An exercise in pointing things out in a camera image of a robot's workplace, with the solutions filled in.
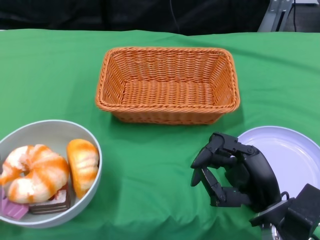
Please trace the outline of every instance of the robotic hand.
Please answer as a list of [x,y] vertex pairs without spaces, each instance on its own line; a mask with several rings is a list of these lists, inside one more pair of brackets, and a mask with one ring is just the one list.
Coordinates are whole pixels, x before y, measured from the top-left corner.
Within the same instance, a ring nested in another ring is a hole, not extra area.
[[[225,168],[232,187],[223,187],[208,168]],[[215,132],[201,149],[191,168],[191,186],[200,182],[214,207],[249,206],[258,213],[250,220],[255,226],[275,226],[273,239],[308,240],[320,222],[320,190],[307,184],[296,198],[280,193],[277,178],[267,159],[254,146],[238,138]]]

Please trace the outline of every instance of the toy food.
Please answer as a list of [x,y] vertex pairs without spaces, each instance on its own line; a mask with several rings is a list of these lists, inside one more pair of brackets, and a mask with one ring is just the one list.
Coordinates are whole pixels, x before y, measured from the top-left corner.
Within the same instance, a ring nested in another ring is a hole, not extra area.
[[69,195],[68,184],[66,184],[49,200],[30,204],[29,212],[34,215],[56,214],[68,210],[70,205],[71,199]]
[[76,196],[81,199],[98,174],[99,152],[89,141],[74,139],[66,147],[71,179]]
[[[42,144],[13,150],[2,168],[1,183],[5,194],[18,204],[48,200],[69,178],[67,161]],[[26,176],[20,176],[25,172],[28,172]]]
[[14,203],[8,200],[5,196],[5,191],[2,189],[1,194],[1,213],[5,216],[20,220],[29,211],[28,204]]

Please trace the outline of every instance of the bowl rim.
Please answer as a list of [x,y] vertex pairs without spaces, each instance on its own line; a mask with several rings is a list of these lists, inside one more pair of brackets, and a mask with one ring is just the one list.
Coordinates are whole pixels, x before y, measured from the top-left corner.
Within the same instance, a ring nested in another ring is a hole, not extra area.
[[81,126],[80,124],[78,123],[75,123],[75,122],[72,122],[72,121],[68,121],[68,120],[59,120],[59,119],[48,119],[48,120],[41,120],[41,121],[35,121],[35,122],[32,122],[32,123],[29,123],[27,125],[24,125],[24,126],[21,126],[19,127],[18,129],[14,130],[13,132],[9,133],[7,136],[5,136],[3,139],[0,140],[0,144],[2,142],[4,142],[7,138],[9,138],[11,135],[15,134],[16,132],[20,131],[21,129],[24,129],[24,128],[27,128],[27,127],[30,127],[32,125],[36,125],[36,124],[42,124],[42,123],[48,123],[48,122],[60,122],[60,123],[65,123],[65,124],[72,124],[72,125],[75,125],[81,129],[83,129],[84,131],[86,131],[91,137],[92,139],[94,140],[97,148],[98,148],[98,152],[99,152],[99,168],[98,168],[98,173],[95,177],[95,180],[92,184],[92,186],[90,187],[90,189],[88,190],[88,192],[75,204],[73,205],[72,207],[70,207],[68,210],[64,211],[64,212],[61,212],[60,214],[54,216],[54,217],[51,217],[51,218],[48,218],[46,220],[41,220],[41,221],[33,221],[33,222],[21,222],[19,220],[11,220],[11,219],[8,219],[4,216],[2,216],[3,220],[7,223],[10,223],[10,224],[14,224],[14,225],[19,225],[19,226],[35,226],[35,225],[42,225],[42,224],[47,224],[49,222],[52,222],[52,221],[55,221],[56,219],[59,219],[65,215],[67,215],[68,213],[72,212],[75,208],[77,208],[79,205],[82,204],[82,202],[85,201],[86,197],[88,195],[91,194],[92,190],[93,190],[93,186],[97,184],[97,181],[99,179],[99,176],[101,175],[101,171],[102,171],[102,151],[101,151],[101,147],[100,147],[100,144],[98,142],[98,140],[96,139],[96,137],[88,130],[86,129],[84,126]]

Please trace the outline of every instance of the pink wrapper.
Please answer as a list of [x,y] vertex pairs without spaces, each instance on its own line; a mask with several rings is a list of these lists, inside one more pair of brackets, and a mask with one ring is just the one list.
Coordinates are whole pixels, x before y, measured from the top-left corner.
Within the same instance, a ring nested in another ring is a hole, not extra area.
[[18,204],[8,200],[5,191],[2,189],[1,194],[1,212],[3,215],[20,220],[29,211],[28,204]]

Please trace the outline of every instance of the basket rim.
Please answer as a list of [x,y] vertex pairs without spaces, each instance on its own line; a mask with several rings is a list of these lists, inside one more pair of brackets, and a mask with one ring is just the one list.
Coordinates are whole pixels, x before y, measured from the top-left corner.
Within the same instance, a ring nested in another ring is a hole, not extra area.
[[[103,87],[106,84],[106,72],[108,70],[109,61],[114,53],[127,51],[155,51],[155,52],[170,52],[170,51],[187,51],[187,52],[218,52],[227,57],[227,64],[232,70],[232,103],[225,105],[200,105],[200,104],[114,104],[108,103],[103,99]],[[235,62],[231,53],[223,48],[218,47],[149,47],[149,46],[125,46],[115,47],[110,49],[105,55],[101,66],[99,81],[97,85],[95,103],[98,108],[107,112],[115,113],[230,113],[237,109],[240,105],[240,94],[238,87],[238,77],[235,70]]]

